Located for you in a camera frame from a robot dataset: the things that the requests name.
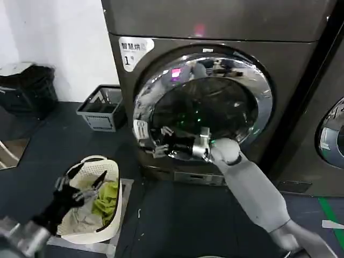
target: gray robot arm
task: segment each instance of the gray robot arm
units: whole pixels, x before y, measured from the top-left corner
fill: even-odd
[[[319,235],[290,219],[281,193],[260,168],[240,152],[235,141],[227,138],[216,140],[209,152],[208,160],[222,172],[247,216],[264,228],[277,245],[295,253],[303,250],[296,255],[299,258],[337,257]]]

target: laundry basket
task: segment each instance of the laundry basket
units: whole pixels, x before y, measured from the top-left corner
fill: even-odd
[[[119,229],[122,210],[122,183],[119,176],[118,166],[113,160],[108,160],[107,158],[99,155],[86,157],[80,163],[84,163],[84,166],[81,168],[78,174],[69,182],[69,184],[72,187],[80,189],[80,185],[83,181],[94,181],[105,170],[107,170],[105,181],[118,180],[117,204],[114,209],[111,221],[107,225],[104,225],[102,228],[90,233],[73,232],[73,229],[70,226],[71,213],[73,212],[73,210],[70,210],[63,218],[61,225],[58,226],[58,235],[69,242],[77,244],[98,243],[111,239]],[[79,164],[71,167],[70,170],[78,166]]]

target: dark floor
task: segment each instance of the dark floor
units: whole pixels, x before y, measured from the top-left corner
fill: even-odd
[[[121,176],[135,180],[117,257],[276,257],[276,247],[250,223],[228,190],[142,179],[131,132],[127,128],[93,132],[75,114],[78,105],[61,103],[42,122],[15,119],[0,111],[1,140],[31,136],[20,165],[0,171],[0,217],[26,222],[51,201],[57,177],[85,156],[98,154],[114,159]],[[321,228],[326,216],[317,198],[288,195],[285,199],[294,221],[319,233],[344,257],[333,231]],[[344,200],[328,201],[344,223]],[[105,255],[48,246],[46,257]]]

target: plastic crate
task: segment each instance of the plastic crate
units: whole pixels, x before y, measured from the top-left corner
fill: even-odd
[[[122,101],[119,85],[99,85],[76,113],[95,131],[115,132],[125,121]]]

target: gray washing machine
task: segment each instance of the gray washing machine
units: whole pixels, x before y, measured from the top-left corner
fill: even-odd
[[[281,191],[344,196],[344,33],[315,80],[310,101],[271,170]]]
[[[209,127],[212,138],[236,139],[247,157],[259,162],[334,4],[103,0],[144,172],[223,184],[212,165],[191,162],[184,153],[153,158],[164,126],[179,137]]]

